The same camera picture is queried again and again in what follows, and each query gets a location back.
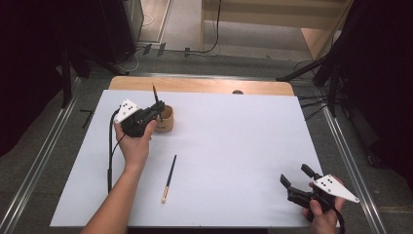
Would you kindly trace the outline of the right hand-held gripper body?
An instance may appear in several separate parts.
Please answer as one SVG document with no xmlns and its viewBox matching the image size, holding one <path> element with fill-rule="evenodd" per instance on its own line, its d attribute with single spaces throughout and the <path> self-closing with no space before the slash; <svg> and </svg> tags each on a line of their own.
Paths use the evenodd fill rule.
<svg viewBox="0 0 413 234">
<path fill-rule="evenodd" d="M 333 175 L 315 175 L 312 192 L 305 192 L 286 181 L 287 200 L 305 209 L 310 208 L 310 201 L 317 200 L 324 212 L 335 207 L 335 199 L 343 198 L 353 203 L 358 203 L 359 198 L 341 184 Z"/>
</svg>

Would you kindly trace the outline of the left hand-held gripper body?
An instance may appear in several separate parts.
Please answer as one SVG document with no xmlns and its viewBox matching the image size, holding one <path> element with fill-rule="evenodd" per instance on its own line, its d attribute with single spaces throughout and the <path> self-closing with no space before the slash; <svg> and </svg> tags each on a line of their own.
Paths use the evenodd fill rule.
<svg viewBox="0 0 413 234">
<path fill-rule="evenodd" d="M 150 107 L 139 108 L 129 99 L 124 99 L 115 117 L 115 122 L 121 125 L 123 132 L 129 137 L 142 137 L 146 126 L 152 121 Z"/>
</svg>

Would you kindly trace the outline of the tan bear pen holder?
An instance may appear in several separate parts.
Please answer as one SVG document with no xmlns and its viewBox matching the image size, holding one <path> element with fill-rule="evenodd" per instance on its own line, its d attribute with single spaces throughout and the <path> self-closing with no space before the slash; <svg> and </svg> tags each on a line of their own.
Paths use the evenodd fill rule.
<svg viewBox="0 0 413 234">
<path fill-rule="evenodd" d="M 156 119 L 156 133 L 167 133 L 173 129 L 173 109 L 171 106 L 166 105 L 165 110 L 161 113 L 161 115 Z"/>
</svg>

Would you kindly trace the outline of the black pencil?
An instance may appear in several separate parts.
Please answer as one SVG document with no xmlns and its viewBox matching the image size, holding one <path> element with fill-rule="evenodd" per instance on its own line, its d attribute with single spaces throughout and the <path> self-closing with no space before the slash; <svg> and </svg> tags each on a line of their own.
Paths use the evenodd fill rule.
<svg viewBox="0 0 413 234">
<path fill-rule="evenodd" d="M 157 106 L 159 105 L 159 103 L 160 103 L 160 101 L 159 101 L 159 98 L 158 98 L 158 95 L 157 95 L 157 91 L 156 91 L 156 87 L 155 87 L 155 85 L 152 83 L 152 88 L 153 88 L 153 93 L 154 93 L 154 97 L 155 97 L 155 101 L 156 101 L 156 104 L 157 104 Z M 161 120 L 161 122 L 163 122 L 163 117 L 162 117 L 162 112 L 160 112 L 160 111 L 158 111 L 159 112 L 159 118 L 160 118 L 160 120 Z"/>
<path fill-rule="evenodd" d="M 170 169 L 169 169 L 169 176 L 168 176 L 168 179 L 167 179 L 166 187 L 165 187 L 163 197 L 162 197 L 162 200 L 161 200 L 162 204 L 164 204 L 166 202 L 167 197 L 168 197 L 169 186 L 170 186 L 171 178 L 172 178 L 172 175 L 173 175 L 173 170 L 174 170 L 176 158 L 177 158 L 177 155 L 174 155 L 171 166 L 170 166 Z"/>
</svg>

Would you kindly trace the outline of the person's left hand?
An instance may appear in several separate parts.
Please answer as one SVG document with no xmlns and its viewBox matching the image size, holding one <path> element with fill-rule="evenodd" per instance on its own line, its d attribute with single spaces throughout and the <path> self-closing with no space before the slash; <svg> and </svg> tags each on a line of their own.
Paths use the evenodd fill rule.
<svg viewBox="0 0 413 234">
<path fill-rule="evenodd" d="M 149 155 L 149 142 L 156 127 L 156 121 L 152 120 L 145 129 L 142 137 L 127 136 L 120 124 L 114 124 L 116 139 L 119 142 L 125 159 L 126 171 L 142 171 Z"/>
</svg>

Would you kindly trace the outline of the person's right hand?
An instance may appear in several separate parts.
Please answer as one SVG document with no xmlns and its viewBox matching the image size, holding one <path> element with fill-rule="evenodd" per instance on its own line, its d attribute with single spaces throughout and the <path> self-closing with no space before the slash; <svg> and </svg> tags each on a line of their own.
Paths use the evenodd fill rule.
<svg viewBox="0 0 413 234">
<path fill-rule="evenodd" d="M 338 221 L 337 214 L 334 211 L 324 213 L 321 205 L 317 200 L 310 201 L 309 209 L 302 209 L 302 216 L 306 217 L 309 212 L 314 214 L 311 223 L 311 234 L 336 234 L 336 225 Z"/>
</svg>

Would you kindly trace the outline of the wooden table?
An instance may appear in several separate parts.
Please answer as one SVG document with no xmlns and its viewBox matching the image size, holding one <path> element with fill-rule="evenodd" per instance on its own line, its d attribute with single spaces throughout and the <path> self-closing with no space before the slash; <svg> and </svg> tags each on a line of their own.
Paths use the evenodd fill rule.
<svg viewBox="0 0 413 234">
<path fill-rule="evenodd" d="M 195 77 L 116 76 L 111 80 L 109 90 L 151 91 L 152 86 L 161 92 L 214 94 L 242 92 L 244 95 L 294 96 L 292 86 L 286 82 Z"/>
</svg>

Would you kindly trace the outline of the black metal stand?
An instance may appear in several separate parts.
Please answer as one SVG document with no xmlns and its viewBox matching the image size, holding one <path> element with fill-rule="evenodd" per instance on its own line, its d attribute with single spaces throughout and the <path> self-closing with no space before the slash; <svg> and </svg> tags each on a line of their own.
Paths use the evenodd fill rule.
<svg viewBox="0 0 413 234">
<path fill-rule="evenodd" d="M 327 80 L 329 80 L 329 90 L 327 95 L 327 104 L 326 107 L 330 114 L 335 117 L 335 101 L 336 101 L 336 94 L 338 89 L 338 81 L 339 81 L 339 72 L 340 72 L 340 65 L 336 61 L 333 56 L 324 56 L 322 58 L 316 59 L 312 61 L 310 64 L 293 71 L 292 73 L 277 78 L 278 82 L 289 82 L 299 76 L 310 72 L 314 69 L 318 69 L 316 75 L 313 78 L 313 84 L 316 87 L 323 86 Z"/>
<path fill-rule="evenodd" d="M 91 70 L 86 63 L 86 59 L 96 62 L 101 67 L 105 68 L 114 75 L 129 75 L 128 72 L 123 72 L 114 65 L 109 64 L 103 58 L 94 54 L 93 52 L 79 46 L 65 45 L 61 47 L 61 77 L 63 101 L 62 108 L 68 106 L 69 101 L 72 100 L 72 84 L 70 67 L 73 67 L 76 73 L 81 77 L 88 78 Z"/>
</svg>

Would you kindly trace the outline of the black cabinet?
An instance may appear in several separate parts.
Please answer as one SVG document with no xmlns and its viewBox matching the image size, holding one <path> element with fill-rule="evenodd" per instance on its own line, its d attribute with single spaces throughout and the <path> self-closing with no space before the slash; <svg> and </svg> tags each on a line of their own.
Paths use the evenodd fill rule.
<svg viewBox="0 0 413 234">
<path fill-rule="evenodd" d="M 109 60 L 122 62 L 135 52 L 143 25 L 141 0 L 100 0 L 109 39 Z"/>
</svg>

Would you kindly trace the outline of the black curtain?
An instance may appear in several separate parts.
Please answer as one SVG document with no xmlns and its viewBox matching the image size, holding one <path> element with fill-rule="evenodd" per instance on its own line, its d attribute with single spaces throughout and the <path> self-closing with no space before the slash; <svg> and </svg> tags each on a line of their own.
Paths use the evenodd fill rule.
<svg viewBox="0 0 413 234">
<path fill-rule="evenodd" d="M 336 45 L 366 148 L 413 192 L 413 0 L 354 0 Z"/>
<path fill-rule="evenodd" d="M 89 0 L 0 0 L 0 157 L 62 90 L 61 47 Z"/>
</svg>

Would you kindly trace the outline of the light wooden board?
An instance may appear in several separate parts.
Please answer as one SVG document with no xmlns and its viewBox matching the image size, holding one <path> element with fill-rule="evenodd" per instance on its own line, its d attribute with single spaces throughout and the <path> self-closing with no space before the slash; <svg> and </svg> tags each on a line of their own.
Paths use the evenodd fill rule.
<svg viewBox="0 0 413 234">
<path fill-rule="evenodd" d="M 313 59 L 320 59 L 330 50 L 336 35 L 332 29 L 302 28 L 301 32 Z"/>
</svg>

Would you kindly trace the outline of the light wooden cabinet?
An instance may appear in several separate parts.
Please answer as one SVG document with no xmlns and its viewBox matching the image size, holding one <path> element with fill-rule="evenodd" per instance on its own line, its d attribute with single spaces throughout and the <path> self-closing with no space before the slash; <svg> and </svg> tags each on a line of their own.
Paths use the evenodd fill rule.
<svg viewBox="0 0 413 234">
<path fill-rule="evenodd" d="M 354 0 L 202 0 L 202 21 L 340 30 Z"/>
</svg>

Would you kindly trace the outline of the aluminium floor rail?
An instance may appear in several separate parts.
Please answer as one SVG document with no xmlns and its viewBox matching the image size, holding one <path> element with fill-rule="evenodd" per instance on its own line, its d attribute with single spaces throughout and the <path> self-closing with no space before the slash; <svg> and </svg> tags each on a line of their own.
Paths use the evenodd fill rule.
<svg viewBox="0 0 413 234">
<path fill-rule="evenodd" d="M 327 107 L 324 107 L 322 109 L 322 112 L 339 149 L 343 163 L 349 174 L 354 190 L 359 198 L 359 204 L 364 212 L 372 234 L 388 234 L 377 206 L 375 205 L 373 198 L 368 191 L 364 179 L 357 167 L 357 163 L 353 157 L 350 146 L 348 145 L 345 136 L 340 128 L 337 118 L 332 116 Z"/>
<path fill-rule="evenodd" d="M 77 77 L 74 80 L 72 86 L 73 97 L 67 103 L 67 105 L 62 108 L 53 125 L 49 131 L 45 141 L 42 144 L 39 152 L 37 153 L 34 162 L 32 163 L 28 173 L 26 174 L 17 194 L 14 196 L 11 205 L 7 209 L 5 216 L 0 222 L 0 234 L 12 234 L 19 218 L 24 211 L 27 202 L 40 178 L 40 175 L 44 171 L 49 158 L 55 148 L 56 142 L 61 135 L 63 128 L 65 127 L 68 118 L 74 108 L 74 105 L 78 99 L 80 90 L 84 86 L 84 81 Z"/>
</svg>

